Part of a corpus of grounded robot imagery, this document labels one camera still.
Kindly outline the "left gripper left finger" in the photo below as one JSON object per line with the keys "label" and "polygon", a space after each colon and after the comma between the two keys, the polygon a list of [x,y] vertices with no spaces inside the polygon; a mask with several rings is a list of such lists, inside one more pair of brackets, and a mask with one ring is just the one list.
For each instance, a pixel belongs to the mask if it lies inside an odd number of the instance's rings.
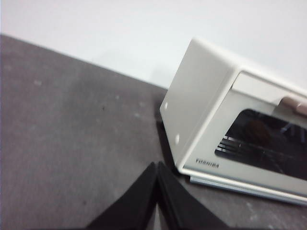
{"label": "left gripper left finger", "polygon": [[157,168],[150,163],[129,189],[86,228],[143,230],[156,203]]}

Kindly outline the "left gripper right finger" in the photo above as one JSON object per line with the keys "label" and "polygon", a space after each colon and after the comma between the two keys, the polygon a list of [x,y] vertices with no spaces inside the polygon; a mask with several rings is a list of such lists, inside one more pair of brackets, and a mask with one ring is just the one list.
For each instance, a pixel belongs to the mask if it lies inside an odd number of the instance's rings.
{"label": "left gripper right finger", "polygon": [[160,204],[172,230],[226,230],[227,225],[195,199],[162,163],[157,165]]}

